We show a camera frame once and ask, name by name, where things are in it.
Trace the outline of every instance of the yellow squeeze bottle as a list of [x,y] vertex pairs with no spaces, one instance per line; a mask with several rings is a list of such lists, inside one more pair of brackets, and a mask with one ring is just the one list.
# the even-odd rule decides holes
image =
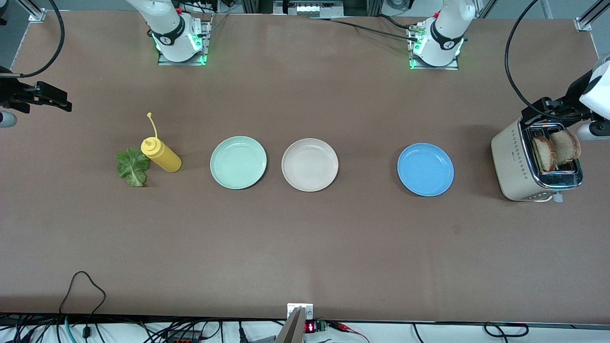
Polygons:
[[146,115],[151,120],[152,128],[154,129],[154,137],[148,137],[142,141],[142,153],[158,164],[166,172],[176,172],[182,166],[182,160],[176,153],[167,147],[160,139],[157,138],[157,127],[154,124],[152,113]]

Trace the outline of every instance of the metal mounting plate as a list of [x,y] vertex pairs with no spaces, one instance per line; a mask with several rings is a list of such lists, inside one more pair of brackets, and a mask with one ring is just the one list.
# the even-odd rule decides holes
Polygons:
[[42,14],[40,15],[40,19],[34,17],[33,15],[30,15],[30,17],[27,19],[30,23],[42,23],[45,20],[46,17],[46,10],[45,9],[40,9],[42,11]]
[[286,318],[290,317],[292,310],[296,307],[304,307],[306,309],[307,320],[312,320],[314,318],[314,304],[304,304],[304,303],[288,303]]
[[578,31],[591,31],[591,25],[581,26],[580,17],[574,19],[574,26],[576,26],[576,30]]

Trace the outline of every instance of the toast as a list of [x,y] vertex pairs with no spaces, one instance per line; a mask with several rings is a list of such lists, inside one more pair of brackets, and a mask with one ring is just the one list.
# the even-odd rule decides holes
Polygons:
[[578,138],[568,130],[554,132],[550,136],[551,142],[557,152],[557,164],[570,163],[580,157],[580,142]]
[[557,168],[557,152],[553,142],[545,137],[534,137],[533,143],[538,156],[539,167],[545,172],[555,170]]

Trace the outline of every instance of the bottle nozzle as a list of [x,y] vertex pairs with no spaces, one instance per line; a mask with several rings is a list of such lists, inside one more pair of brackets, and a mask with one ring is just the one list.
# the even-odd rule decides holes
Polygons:
[[148,114],[147,114],[146,116],[147,116],[147,117],[148,117],[148,119],[150,119],[150,121],[151,121],[152,128],[154,129],[154,137],[155,137],[155,138],[158,138],[158,137],[157,137],[157,126],[155,126],[155,125],[154,125],[154,121],[153,121],[153,116],[152,116],[152,115],[153,115],[152,113],[148,112]]

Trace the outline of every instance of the brown table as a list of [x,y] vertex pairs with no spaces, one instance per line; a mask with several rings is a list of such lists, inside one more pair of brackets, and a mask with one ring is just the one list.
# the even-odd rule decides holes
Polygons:
[[[498,186],[490,141],[523,108],[503,70],[513,21],[475,20],[459,71],[422,71],[404,41],[272,15],[229,17],[205,67],[158,67],[138,13],[63,16],[65,47],[37,79],[74,111],[36,107],[0,132],[0,311],[56,312],[83,269],[114,314],[279,318],[306,301],[335,319],[610,323],[608,142],[583,143],[586,180],[563,204],[513,203]],[[58,36],[51,14],[33,24],[14,71],[42,66]],[[567,20],[524,21],[511,54],[532,101],[561,96],[596,59]],[[114,155],[152,134],[148,111],[184,165],[153,165],[134,189]],[[234,135],[268,154],[246,190],[208,167]],[[282,176],[284,150],[305,137],[339,155],[322,192]],[[398,180],[415,142],[453,160],[440,197]],[[73,296],[66,311],[99,301],[84,278]]]

